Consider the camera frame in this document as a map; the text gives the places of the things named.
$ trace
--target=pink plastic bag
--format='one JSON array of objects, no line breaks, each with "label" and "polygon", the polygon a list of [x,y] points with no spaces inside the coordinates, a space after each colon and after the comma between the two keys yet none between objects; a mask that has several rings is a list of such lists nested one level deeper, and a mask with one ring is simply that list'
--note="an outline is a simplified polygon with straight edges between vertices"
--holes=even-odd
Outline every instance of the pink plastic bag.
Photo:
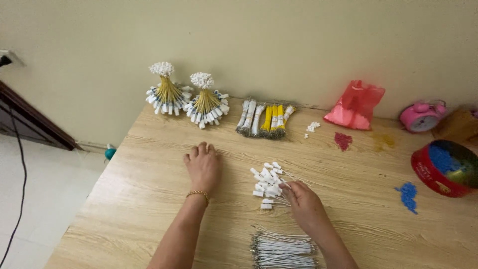
[{"label": "pink plastic bag", "polygon": [[324,119],[347,128],[370,130],[373,108],[384,94],[383,88],[362,84],[361,80],[352,80]]}]

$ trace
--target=clock face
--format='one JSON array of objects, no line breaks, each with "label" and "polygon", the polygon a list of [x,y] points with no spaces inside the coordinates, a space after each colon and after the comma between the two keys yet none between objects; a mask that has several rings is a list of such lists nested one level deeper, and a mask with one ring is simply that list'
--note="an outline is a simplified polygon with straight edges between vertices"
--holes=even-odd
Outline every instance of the clock face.
[{"label": "clock face", "polygon": [[425,132],[433,129],[438,124],[438,118],[435,116],[424,116],[416,118],[410,125],[413,132]]}]

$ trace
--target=hand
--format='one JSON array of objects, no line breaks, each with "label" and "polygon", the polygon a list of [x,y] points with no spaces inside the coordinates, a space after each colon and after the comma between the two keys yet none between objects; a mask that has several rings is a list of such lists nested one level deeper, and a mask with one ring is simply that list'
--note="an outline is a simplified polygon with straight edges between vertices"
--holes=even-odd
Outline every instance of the hand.
[{"label": "hand", "polygon": [[217,153],[212,144],[201,142],[184,155],[192,191],[205,191],[212,196],[222,176],[222,155]]},{"label": "hand", "polygon": [[320,198],[301,181],[280,184],[282,193],[291,203],[292,213],[297,224],[310,237],[317,235],[323,229],[333,229]]}]

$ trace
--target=teal object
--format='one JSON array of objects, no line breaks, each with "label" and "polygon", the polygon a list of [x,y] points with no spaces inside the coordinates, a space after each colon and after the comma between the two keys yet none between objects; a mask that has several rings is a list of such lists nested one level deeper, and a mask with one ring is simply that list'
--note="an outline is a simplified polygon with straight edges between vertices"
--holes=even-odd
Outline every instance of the teal object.
[{"label": "teal object", "polygon": [[113,155],[115,155],[116,149],[115,148],[109,148],[105,151],[105,157],[108,160],[111,160],[113,158]]}]

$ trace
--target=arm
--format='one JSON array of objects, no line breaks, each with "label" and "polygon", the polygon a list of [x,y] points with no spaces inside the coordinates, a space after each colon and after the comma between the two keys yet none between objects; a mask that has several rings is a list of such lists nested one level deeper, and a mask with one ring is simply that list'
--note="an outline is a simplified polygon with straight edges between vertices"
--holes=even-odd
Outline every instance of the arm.
[{"label": "arm", "polygon": [[319,246],[328,269],[359,269],[347,247],[330,222],[320,198],[303,182],[288,182],[280,187],[291,203],[299,226]]},{"label": "arm", "polygon": [[[192,191],[212,194],[222,173],[222,157],[214,146],[200,143],[184,155]],[[206,211],[203,194],[189,195],[164,234],[147,269],[190,269],[193,265],[199,227]]]}]

